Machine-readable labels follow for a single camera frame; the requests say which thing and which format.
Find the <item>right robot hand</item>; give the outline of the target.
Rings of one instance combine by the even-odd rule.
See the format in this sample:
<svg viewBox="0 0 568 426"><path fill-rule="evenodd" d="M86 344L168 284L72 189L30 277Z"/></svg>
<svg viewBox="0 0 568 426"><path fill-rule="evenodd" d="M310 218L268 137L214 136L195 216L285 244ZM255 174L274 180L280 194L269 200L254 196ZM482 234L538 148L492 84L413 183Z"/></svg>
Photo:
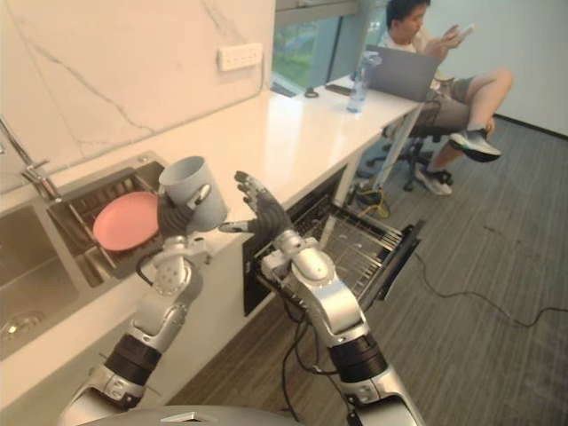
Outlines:
<svg viewBox="0 0 568 426"><path fill-rule="evenodd" d="M234 175L237 188L244 194L243 201L256 215L250 220L222 223L218 230L222 233L250 233L266 245L285 231L292 230L292 221L280 202L255 177L237 170Z"/></svg>

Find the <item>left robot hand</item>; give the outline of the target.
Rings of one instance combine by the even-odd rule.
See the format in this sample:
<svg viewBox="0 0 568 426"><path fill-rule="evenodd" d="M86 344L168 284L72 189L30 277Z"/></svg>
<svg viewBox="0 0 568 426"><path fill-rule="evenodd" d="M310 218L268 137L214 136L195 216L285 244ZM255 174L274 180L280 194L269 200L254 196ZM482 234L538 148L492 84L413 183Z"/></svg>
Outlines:
<svg viewBox="0 0 568 426"><path fill-rule="evenodd" d="M209 197L211 185L197 189L186 203L176 204L166 192L164 185L158 190L157 220L159 231L167 239L188 234L187 226L193 220L195 211Z"/></svg>

